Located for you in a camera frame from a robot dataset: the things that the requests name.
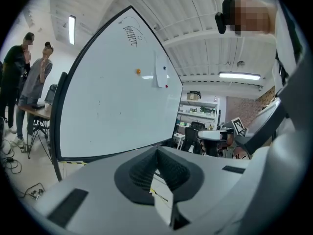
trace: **white corrugated ceiling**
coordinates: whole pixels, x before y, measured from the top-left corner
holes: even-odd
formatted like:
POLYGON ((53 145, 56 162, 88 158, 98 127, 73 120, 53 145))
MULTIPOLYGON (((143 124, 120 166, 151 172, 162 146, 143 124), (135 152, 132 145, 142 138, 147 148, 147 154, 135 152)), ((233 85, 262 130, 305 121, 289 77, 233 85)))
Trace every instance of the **white corrugated ceiling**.
POLYGON ((132 5, 167 50, 185 90, 206 90, 257 98, 273 86, 271 69, 276 52, 272 36, 220 35, 214 20, 223 0, 32 0, 17 23, 36 28, 68 43, 68 17, 76 21, 76 44, 90 37, 119 11, 132 5), (237 66, 244 61, 243 67, 237 66), (220 79, 221 71, 261 75, 258 81, 220 79))

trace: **gray t-shirt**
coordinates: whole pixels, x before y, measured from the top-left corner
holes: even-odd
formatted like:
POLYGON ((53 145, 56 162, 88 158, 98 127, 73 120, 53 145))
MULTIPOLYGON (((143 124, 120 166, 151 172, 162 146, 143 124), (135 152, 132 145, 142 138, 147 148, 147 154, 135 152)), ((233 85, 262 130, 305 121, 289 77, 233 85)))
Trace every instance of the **gray t-shirt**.
MULTIPOLYGON (((41 98, 41 93, 43 91, 44 83, 40 82, 40 64, 42 62, 42 58, 37 59, 27 76, 26 82, 24 84, 24 88, 22 91, 23 96, 31 97, 31 98, 41 98)), ((50 59, 47 59, 45 63, 45 79, 49 75, 52 69, 52 62, 50 59)))

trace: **white floor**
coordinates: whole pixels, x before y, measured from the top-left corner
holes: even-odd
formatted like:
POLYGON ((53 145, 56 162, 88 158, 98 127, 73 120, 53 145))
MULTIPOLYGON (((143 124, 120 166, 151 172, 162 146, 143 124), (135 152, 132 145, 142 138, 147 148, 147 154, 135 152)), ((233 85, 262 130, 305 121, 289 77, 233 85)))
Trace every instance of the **white floor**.
MULTIPOLYGON (((14 128, 16 128, 16 117, 14 114, 14 128)), ((27 116, 24 117, 23 122, 23 136, 26 137, 26 127, 27 127, 27 116)), ((8 141, 14 140, 16 134, 7 133, 5 139, 8 141)), ((41 140, 44 144, 46 151, 47 144, 44 138, 43 133, 40 133, 41 140)), ((4 141, 4 152, 8 152, 10 146, 7 142, 4 141)), ((25 192, 29 187, 37 184, 42 183, 45 190, 48 190, 52 185, 58 182, 54 167, 47 157, 38 137, 36 137, 34 145, 32 147, 30 153, 30 159, 27 157, 27 153, 21 153, 18 147, 13 148, 15 155, 14 159, 18 160, 22 164, 22 171, 19 174, 12 174, 10 169, 6 169, 6 172, 10 178, 11 185, 14 189, 17 189, 20 192, 25 192)), ((71 173, 79 170, 83 165, 80 164, 64 164, 59 163, 60 171, 63 178, 66 178, 71 173)), ((20 166, 14 169, 13 171, 19 171, 20 166)), ((33 190, 39 190, 42 188, 41 186, 34 187, 33 190)), ((172 205, 173 205, 173 194, 167 187, 166 183, 163 179, 154 176, 154 179, 151 184, 151 191, 152 196, 155 198, 155 207, 157 212, 160 214, 161 218, 164 220, 165 223, 170 224, 170 218, 172 213, 172 205)), ((25 198, 21 199, 24 203, 29 204, 30 206, 34 206, 36 200, 30 196, 26 196, 25 198)))
MULTIPOLYGON (((14 128, 16 128, 15 114, 14 114, 14 128)), ((27 128, 27 116, 25 114, 23 122, 24 138, 26 138, 26 128, 27 128)), ((5 139, 8 141, 13 141, 15 136, 16 134, 7 132, 5 139)), ((48 152, 46 140, 44 138, 43 133, 40 133, 40 137, 46 151, 48 152)), ((10 146, 6 141, 4 141, 3 143, 4 143, 3 150, 4 152, 7 153, 10 149, 10 146)), ((38 137, 36 137, 34 141, 34 145, 30 152, 30 159, 28 159, 27 153, 21 153, 21 150, 18 147, 14 147, 13 150, 15 152, 14 159, 18 160, 22 164, 22 171, 19 174, 12 174, 10 169, 6 169, 6 172, 10 178, 13 188, 17 189, 18 191, 25 192, 29 187, 37 183, 42 183, 45 190, 48 190, 52 185, 58 182, 58 179, 54 171, 54 167, 51 161, 49 160, 48 156, 46 155, 38 137)), ((82 165, 59 163, 59 167, 63 178, 65 178, 69 174, 81 168, 82 165)), ((18 166, 16 169, 13 169, 14 172, 17 172, 19 170, 20 166, 18 166)), ((42 187, 37 186, 34 187, 31 191, 33 190, 38 191, 38 189, 40 188, 42 187)), ((28 195, 21 200, 29 203, 32 206, 36 201, 34 198, 28 195)))

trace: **hazard stripe tape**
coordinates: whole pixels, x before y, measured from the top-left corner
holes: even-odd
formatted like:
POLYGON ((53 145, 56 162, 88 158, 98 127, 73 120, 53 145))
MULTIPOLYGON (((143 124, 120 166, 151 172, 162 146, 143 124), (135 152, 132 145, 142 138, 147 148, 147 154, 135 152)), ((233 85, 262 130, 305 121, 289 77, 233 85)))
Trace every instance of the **hazard stripe tape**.
POLYGON ((68 162, 68 161, 59 161, 60 163, 64 163, 64 164, 74 164, 74 165, 87 165, 88 163, 84 163, 84 162, 68 162))

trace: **man in gray t-shirt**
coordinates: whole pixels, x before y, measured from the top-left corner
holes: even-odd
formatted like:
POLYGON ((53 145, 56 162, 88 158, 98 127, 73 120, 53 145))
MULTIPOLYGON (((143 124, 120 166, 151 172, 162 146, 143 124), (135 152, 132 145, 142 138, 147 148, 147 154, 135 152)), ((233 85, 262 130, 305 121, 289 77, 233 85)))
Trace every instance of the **man in gray t-shirt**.
MULTIPOLYGON (((54 47, 50 42, 45 43, 43 49, 43 57, 37 59, 27 75, 26 82, 24 84, 20 99, 19 106, 25 104, 36 104, 38 99, 41 98, 41 93, 45 84, 45 79, 49 75, 52 69, 52 62, 49 59, 50 55, 53 53, 54 47)), ((17 137, 14 139, 14 143, 18 146, 22 145, 24 142, 22 127, 23 120, 25 116, 25 111, 17 108, 16 110, 16 127, 17 127, 17 137)), ((31 140, 34 129, 34 115, 27 113, 27 134, 28 139, 31 140)))

